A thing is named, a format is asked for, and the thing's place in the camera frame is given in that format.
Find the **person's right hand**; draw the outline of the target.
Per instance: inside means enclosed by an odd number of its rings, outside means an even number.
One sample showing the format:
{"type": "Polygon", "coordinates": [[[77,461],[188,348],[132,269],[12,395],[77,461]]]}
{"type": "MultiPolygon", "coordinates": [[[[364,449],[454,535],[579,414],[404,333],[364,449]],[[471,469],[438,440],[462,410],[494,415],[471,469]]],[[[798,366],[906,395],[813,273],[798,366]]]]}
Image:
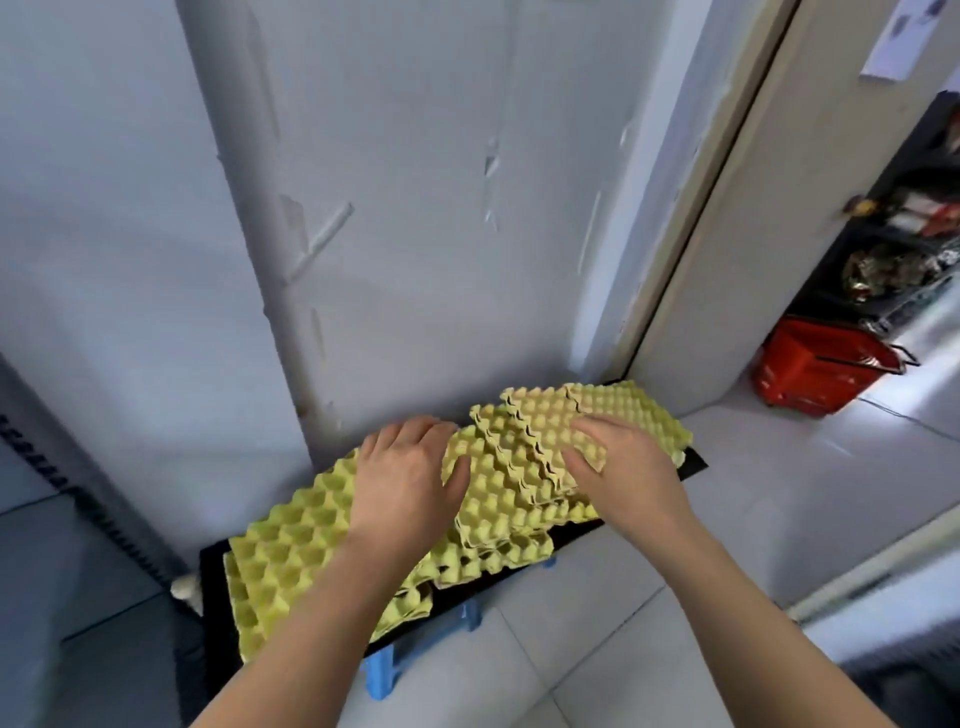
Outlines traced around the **person's right hand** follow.
{"type": "Polygon", "coordinates": [[[587,498],[602,520],[645,556],[678,543],[695,525],[677,467],[646,430],[622,418],[579,415],[571,431],[606,454],[606,495],[587,498]]]}

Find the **person's left hand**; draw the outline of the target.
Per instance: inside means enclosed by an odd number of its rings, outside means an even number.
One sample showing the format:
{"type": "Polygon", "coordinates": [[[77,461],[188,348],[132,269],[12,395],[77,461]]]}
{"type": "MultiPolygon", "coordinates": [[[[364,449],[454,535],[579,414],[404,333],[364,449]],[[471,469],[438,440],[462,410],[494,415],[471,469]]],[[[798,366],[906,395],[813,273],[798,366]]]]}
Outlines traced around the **person's left hand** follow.
{"type": "Polygon", "coordinates": [[[442,465],[450,438],[459,431],[454,422],[440,419],[435,447],[397,447],[406,421],[373,432],[377,445],[357,467],[347,532],[351,544],[402,573],[411,571],[453,524],[442,465]]]}

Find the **yellow moulded egg carton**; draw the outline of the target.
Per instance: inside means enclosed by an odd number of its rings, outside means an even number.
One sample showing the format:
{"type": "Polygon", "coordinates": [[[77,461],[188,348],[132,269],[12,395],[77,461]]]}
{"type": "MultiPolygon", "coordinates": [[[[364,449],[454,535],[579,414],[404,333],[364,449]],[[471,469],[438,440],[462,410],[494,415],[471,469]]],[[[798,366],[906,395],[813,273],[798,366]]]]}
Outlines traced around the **yellow moulded egg carton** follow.
{"type": "Polygon", "coordinates": [[[460,458],[470,460],[469,485],[454,519],[465,548],[491,549],[513,537],[599,519],[586,497],[557,483],[506,404],[475,404],[469,416],[471,424],[449,439],[441,465],[447,480],[460,458]]]}

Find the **person's right forearm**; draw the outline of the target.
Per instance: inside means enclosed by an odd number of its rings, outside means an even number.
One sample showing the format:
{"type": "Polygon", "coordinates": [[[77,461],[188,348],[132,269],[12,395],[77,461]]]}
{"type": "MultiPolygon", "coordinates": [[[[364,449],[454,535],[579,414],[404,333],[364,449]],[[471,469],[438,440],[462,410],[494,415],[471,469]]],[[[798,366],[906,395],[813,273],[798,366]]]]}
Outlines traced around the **person's right forearm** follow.
{"type": "Polygon", "coordinates": [[[735,728],[897,728],[695,516],[646,557],[674,593],[735,728]]]}

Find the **person's left forearm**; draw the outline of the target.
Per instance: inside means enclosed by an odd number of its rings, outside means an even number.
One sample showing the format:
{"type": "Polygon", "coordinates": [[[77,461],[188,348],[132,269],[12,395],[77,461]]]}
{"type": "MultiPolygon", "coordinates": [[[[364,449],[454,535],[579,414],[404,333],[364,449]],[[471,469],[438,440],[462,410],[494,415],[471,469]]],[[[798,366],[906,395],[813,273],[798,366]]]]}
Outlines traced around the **person's left forearm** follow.
{"type": "Polygon", "coordinates": [[[335,728],[379,619],[435,540],[385,526],[349,534],[191,728],[335,728]]]}

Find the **pile of yellow egg trays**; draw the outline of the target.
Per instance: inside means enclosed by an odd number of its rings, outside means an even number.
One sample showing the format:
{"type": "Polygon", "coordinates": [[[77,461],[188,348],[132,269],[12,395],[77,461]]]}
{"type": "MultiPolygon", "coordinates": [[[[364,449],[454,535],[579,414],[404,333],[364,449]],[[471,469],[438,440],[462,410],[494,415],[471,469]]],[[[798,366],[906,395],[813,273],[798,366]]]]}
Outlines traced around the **pile of yellow egg trays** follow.
{"type": "MultiPolygon", "coordinates": [[[[581,451],[595,469],[605,460],[605,450],[574,432],[570,422],[579,415],[612,415],[647,431],[673,461],[684,465],[692,433],[637,384],[621,381],[608,385],[567,383],[548,388],[508,388],[500,401],[519,419],[534,448],[560,486],[574,488],[565,467],[563,450],[581,451]]],[[[251,661],[314,577],[326,568],[347,534],[354,503],[357,450],[318,474],[311,487],[296,490],[292,499],[270,509],[268,516],[251,523],[246,532],[229,540],[223,562],[226,587],[238,631],[241,659],[251,661]]],[[[553,556],[562,528],[590,525],[584,522],[553,527],[542,536],[512,537],[492,548],[467,548],[460,542],[454,521],[431,550],[404,579],[389,601],[369,639],[371,644],[403,625],[426,618],[438,590],[462,585],[505,568],[520,569],[553,556]]]]}

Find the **blue plastic stool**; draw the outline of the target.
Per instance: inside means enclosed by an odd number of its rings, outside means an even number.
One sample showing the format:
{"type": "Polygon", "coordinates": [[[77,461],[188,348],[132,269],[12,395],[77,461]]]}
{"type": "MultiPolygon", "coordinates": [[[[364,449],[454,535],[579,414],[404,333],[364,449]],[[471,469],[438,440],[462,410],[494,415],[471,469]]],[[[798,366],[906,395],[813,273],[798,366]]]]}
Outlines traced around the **blue plastic stool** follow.
{"type": "Polygon", "coordinates": [[[366,692],[373,700],[389,698],[414,663],[457,633],[472,633],[482,625],[484,608],[500,591],[525,572],[551,569],[557,556],[521,568],[505,567],[462,585],[439,589],[426,618],[399,627],[372,644],[362,661],[366,692]]]}

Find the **black flat board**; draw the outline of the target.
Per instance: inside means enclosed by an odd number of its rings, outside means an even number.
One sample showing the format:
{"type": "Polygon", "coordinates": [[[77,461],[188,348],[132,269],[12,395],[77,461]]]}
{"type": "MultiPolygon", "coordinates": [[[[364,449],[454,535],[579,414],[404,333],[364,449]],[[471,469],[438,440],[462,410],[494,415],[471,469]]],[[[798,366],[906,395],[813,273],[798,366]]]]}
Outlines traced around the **black flat board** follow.
{"type": "MultiPolygon", "coordinates": [[[[687,480],[705,471],[707,463],[691,445],[686,451],[683,465],[677,468],[679,478],[687,480]]],[[[553,555],[557,556],[561,549],[572,545],[575,541],[594,532],[602,525],[603,521],[599,516],[599,519],[591,524],[561,528],[558,545],[553,555]]],[[[227,587],[224,558],[229,551],[232,538],[220,541],[206,548],[200,554],[199,577],[203,596],[202,620],[205,630],[207,683],[211,696],[219,693],[243,665],[253,660],[245,662],[241,659],[238,631],[234,623],[234,614],[227,587]]],[[[365,654],[367,654],[371,645],[373,643],[369,642],[365,654]]]]}

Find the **small white object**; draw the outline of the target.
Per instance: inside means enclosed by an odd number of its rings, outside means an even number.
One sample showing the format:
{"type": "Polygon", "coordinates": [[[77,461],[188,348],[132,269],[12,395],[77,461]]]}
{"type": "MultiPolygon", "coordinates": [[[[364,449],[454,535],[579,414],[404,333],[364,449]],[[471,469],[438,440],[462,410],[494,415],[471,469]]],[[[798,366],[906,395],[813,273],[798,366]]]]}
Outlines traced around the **small white object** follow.
{"type": "Polygon", "coordinates": [[[170,585],[170,593],[176,601],[188,606],[199,617],[205,613],[203,587],[200,575],[197,572],[187,573],[174,578],[170,585]]]}

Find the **red shopping basket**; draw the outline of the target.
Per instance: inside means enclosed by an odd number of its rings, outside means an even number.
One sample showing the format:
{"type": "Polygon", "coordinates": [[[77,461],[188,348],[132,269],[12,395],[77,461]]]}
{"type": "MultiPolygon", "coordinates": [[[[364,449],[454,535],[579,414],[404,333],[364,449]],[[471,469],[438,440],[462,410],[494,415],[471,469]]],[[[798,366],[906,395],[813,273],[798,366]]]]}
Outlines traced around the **red shopping basket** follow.
{"type": "Polygon", "coordinates": [[[883,377],[920,365],[905,347],[853,325],[784,316],[761,347],[750,383],[769,407],[823,418],[883,377]]]}

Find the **black shelf rack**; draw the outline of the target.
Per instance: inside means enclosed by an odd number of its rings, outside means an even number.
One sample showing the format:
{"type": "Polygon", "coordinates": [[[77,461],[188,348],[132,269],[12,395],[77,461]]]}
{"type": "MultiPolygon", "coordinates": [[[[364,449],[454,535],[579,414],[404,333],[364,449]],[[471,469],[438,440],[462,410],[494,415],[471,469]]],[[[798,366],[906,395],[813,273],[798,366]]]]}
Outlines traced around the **black shelf rack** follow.
{"type": "Polygon", "coordinates": [[[884,224],[889,198],[898,188],[925,191],[960,201],[960,91],[942,91],[930,103],[878,179],[863,195],[879,203],[875,214],[846,222],[787,312],[800,317],[858,326],[888,338],[936,300],[960,273],[960,233],[920,237],[884,224]],[[841,273],[858,250],[886,244],[898,252],[936,256],[942,273],[926,285],[899,294],[853,302],[844,294],[841,273]]]}

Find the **grey appliance with black grille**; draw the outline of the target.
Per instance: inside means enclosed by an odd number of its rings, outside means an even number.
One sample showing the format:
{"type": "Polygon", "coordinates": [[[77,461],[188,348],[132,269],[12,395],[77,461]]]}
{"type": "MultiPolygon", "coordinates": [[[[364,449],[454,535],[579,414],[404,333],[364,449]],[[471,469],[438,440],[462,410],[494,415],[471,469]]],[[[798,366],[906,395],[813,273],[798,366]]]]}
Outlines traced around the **grey appliance with black grille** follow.
{"type": "Polygon", "coordinates": [[[186,728],[209,701],[186,564],[0,354],[0,728],[186,728]]]}

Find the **beige door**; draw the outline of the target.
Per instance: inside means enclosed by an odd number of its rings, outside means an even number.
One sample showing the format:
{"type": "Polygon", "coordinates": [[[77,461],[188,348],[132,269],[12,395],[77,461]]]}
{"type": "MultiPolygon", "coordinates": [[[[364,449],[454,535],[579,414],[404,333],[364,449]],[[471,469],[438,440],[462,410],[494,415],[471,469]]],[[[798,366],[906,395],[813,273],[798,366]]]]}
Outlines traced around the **beige door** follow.
{"type": "Polygon", "coordinates": [[[908,79],[859,75],[899,0],[798,0],[630,376],[672,414],[736,383],[960,66],[950,0],[908,79]]]}

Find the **shiny gold packets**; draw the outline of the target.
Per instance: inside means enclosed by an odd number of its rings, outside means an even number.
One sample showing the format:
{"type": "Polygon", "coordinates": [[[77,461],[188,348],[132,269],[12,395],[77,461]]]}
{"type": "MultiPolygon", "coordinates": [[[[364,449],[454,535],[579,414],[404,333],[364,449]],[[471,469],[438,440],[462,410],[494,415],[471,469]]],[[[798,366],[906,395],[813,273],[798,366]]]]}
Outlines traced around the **shiny gold packets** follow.
{"type": "Polygon", "coordinates": [[[847,299],[865,303],[927,285],[943,270],[936,255],[880,244],[852,252],[844,263],[841,283],[847,299]]]}

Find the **red and white packets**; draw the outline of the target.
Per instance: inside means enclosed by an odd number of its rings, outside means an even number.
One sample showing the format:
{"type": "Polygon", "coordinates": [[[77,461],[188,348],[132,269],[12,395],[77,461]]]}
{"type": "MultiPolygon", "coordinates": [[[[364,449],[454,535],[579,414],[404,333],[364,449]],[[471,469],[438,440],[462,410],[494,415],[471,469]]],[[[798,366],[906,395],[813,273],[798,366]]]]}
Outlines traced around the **red and white packets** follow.
{"type": "Polygon", "coordinates": [[[916,237],[947,237],[960,234],[960,200],[944,200],[922,190],[894,190],[886,208],[884,224],[916,237]]]}

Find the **white paper sheet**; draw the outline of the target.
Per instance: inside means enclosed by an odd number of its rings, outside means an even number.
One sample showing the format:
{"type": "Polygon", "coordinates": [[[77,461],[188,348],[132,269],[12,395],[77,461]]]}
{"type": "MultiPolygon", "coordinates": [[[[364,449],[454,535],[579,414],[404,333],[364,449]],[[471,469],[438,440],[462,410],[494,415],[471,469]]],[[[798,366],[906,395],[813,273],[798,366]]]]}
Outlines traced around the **white paper sheet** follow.
{"type": "Polygon", "coordinates": [[[908,79],[951,0],[898,0],[859,75],[893,83],[908,79]]]}

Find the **white wall pipe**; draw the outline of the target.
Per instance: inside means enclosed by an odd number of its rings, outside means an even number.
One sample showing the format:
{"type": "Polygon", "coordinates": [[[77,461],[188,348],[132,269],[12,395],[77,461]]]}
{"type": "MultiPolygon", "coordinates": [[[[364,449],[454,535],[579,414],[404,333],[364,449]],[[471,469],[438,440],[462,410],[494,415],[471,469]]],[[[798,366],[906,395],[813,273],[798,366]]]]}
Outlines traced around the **white wall pipe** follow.
{"type": "Polygon", "coordinates": [[[304,205],[282,189],[282,134],[267,44],[249,0],[175,0],[313,472],[350,447],[324,398],[328,363],[306,274],[354,212],[351,202],[308,230],[304,205]]]}

